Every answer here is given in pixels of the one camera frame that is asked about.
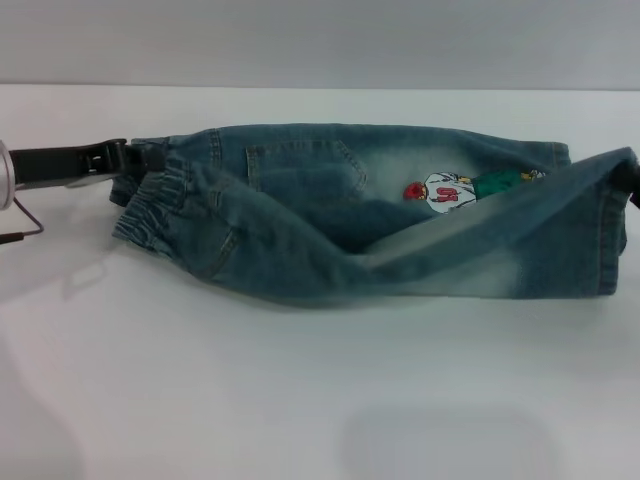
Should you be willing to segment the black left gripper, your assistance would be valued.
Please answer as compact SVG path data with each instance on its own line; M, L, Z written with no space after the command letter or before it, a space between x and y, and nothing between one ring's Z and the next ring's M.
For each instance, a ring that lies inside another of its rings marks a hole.
M128 145L125 139L74 147L11 150L15 182L21 189L78 188L126 173L162 172L164 149Z

